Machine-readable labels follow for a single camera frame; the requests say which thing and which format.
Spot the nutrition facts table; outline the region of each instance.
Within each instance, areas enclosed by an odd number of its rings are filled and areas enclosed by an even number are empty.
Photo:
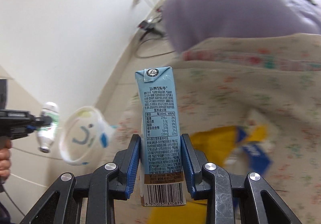
[[[175,112],[146,112],[145,119],[147,138],[177,136]]]

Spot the metal screw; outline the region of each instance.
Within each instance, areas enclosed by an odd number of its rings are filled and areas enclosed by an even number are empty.
[[[105,169],[108,170],[108,171],[112,171],[114,169],[116,169],[116,164],[113,163],[113,162],[109,162],[105,165]]]
[[[208,162],[205,164],[205,169],[209,171],[213,171],[216,169],[216,165],[214,163]]]
[[[258,173],[256,173],[256,172],[250,173],[250,179],[251,180],[258,181],[258,180],[260,180],[260,178],[261,178],[261,176]]]
[[[71,180],[71,174],[70,173],[64,173],[62,174],[62,176],[60,177],[62,181],[69,181]]]

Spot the blue milk carton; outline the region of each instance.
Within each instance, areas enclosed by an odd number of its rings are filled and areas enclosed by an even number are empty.
[[[142,206],[185,205],[173,69],[145,69],[135,72],[135,78],[142,103]]]

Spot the yellow cloth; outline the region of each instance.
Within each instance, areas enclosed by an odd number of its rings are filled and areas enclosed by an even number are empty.
[[[205,153],[208,161],[221,167],[225,159],[230,155],[237,145],[236,126],[215,128],[211,131],[198,132],[190,136],[194,149]],[[267,127],[258,126],[241,143],[260,142],[267,136]],[[187,202],[185,206],[179,207],[157,207],[153,208],[148,224],[204,224],[206,221],[206,200]]]
[[[185,206],[153,208],[147,224],[205,224],[206,204],[187,202]]]

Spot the baseboard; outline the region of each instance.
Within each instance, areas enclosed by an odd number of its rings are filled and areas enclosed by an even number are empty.
[[[157,6],[160,6],[163,3],[164,0],[160,0]],[[147,19],[152,17],[153,10],[148,14]],[[118,84],[118,81],[120,80],[122,76],[122,71],[125,70],[129,60],[131,59],[136,47],[137,43],[139,42],[139,38],[142,36],[143,31],[137,30],[137,32],[134,34],[133,38],[131,39],[129,45],[126,47],[124,52],[122,53],[120,59],[118,60],[113,72],[111,73],[110,77],[108,78],[106,84],[104,85],[97,102],[95,104],[95,107],[99,109],[102,113],[106,110],[106,107],[114,93],[114,90],[116,88],[116,85]]]

